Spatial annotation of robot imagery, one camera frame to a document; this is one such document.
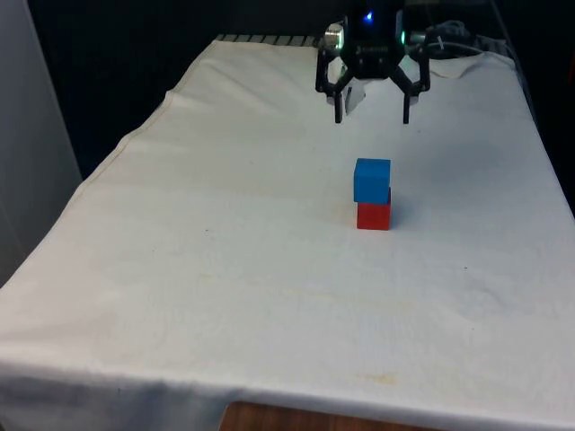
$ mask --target wooden floor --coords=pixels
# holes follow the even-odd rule
[[[431,431],[373,420],[236,402],[227,406],[219,431]]]

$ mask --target block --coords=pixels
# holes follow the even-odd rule
[[[389,231],[392,224],[392,191],[388,190],[385,205],[358,202],[358,229]]]
[[[353,200],[362,204],[388,203],[391,161],[358,159],[353,173]]]

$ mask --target white wall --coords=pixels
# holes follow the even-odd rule
[[[80,181],[25,0],[0,0],[0,286]]]

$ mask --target white tablecloth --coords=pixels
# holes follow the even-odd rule
[[[314,67],[214,42],[81,186],[0,290],[6,431],[215,430],[233,400],[575,429],[575,224],[515,71],[434,75],[409,126],[371,83],[336,126]],[[355,228],[359,157],[393,161],[390,232]]]

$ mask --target black curtain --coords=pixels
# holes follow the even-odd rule
[[[319,34],[353,0],[29,0],[84,176],[161,103],[220,32]],[[565,194],[575,190],[574,2],[497,0],[525,68],[539,127]],[[556,103],[557,95],[562,98]]]

